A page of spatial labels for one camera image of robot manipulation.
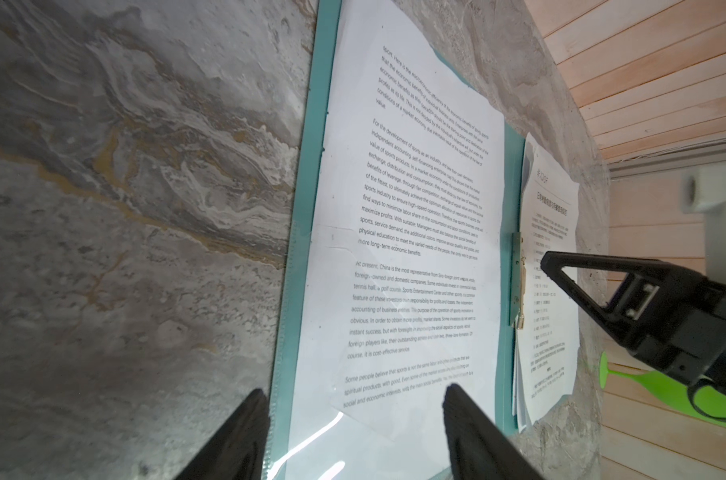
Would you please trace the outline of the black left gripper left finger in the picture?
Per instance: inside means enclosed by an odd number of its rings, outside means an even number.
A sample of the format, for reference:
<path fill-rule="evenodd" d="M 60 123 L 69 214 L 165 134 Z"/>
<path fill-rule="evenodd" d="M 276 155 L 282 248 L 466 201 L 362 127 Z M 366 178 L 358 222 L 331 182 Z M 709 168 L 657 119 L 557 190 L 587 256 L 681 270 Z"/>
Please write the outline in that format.
<path fill-rule="evenodd" d="M 268 398 L 254 389 L 176 479 L 261 479 L 269 427 Z"/>

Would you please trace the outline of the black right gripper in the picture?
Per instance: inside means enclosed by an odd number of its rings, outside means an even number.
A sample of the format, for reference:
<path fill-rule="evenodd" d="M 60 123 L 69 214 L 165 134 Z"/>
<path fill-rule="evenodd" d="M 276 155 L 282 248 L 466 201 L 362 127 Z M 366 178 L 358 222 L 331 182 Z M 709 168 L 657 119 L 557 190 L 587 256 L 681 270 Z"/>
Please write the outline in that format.
<path fill-rule="evenodd" d="M 726 284 L 661 260 L 548 251 L 541 270 L 636 360 L 726 396 Z"/>

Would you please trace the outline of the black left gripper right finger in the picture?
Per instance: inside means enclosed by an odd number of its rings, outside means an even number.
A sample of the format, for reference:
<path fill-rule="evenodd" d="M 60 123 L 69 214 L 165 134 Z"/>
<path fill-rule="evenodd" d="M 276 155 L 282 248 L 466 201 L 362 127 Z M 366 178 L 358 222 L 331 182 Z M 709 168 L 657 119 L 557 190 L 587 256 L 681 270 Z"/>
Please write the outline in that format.
<path fill-rule="evenodd" d="M 454 479 L 542 479 L 458 384 L 446 389 L 443 418 Z"/>

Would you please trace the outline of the printed paper sheet bottom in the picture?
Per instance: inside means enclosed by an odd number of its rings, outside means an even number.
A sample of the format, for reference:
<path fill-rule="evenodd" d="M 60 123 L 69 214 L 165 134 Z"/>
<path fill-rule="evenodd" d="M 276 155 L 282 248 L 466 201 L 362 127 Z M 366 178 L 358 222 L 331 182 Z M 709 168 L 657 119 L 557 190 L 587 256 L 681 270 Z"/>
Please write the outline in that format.
<path fill-rule="evenodd" d="M 523 431 L 573 392 L 578 307 L 543 272 L 549 251 L 574 252 L 579 185 L 535 138 L 526 136 L 521 179 L 520 287 L 516 328 L 516 417 Z"/>

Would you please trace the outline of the metal folder clip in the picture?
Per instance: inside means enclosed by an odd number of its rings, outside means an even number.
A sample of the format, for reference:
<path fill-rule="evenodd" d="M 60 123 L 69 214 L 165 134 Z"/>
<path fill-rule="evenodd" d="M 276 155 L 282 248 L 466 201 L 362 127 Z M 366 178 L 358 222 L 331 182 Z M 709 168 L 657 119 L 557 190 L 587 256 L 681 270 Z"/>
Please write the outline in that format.
<path fill-rule="evenodd" d="M 523 241 L 521 234 L 515 232 L 512 236 L 511 254 L 511 283 L 510 283 L 510 325 L 522 329 L 524 324 L 523 300 L 525 292 L 525 256 L 522 254 Z"/>

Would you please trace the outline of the green plastic goblet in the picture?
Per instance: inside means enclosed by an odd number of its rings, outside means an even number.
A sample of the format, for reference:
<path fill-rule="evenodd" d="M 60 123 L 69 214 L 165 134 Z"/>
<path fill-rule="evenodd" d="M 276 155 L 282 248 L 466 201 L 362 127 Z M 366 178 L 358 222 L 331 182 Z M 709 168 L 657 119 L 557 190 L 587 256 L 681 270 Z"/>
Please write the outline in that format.
<path fill-rule="evenodd" d="M 613 370 L 609 367 L 607 353 L 602 352 L 599 361 L 599 383 L 602 388 L 606 387 L 610 376 L 631 380 L 674 411 L 726 428 L 726 396 L 710 386 L 697 390 L 693 396 L 695 402 L 692 403 L 685 385 L 657 371 L 631 374 Z"/>

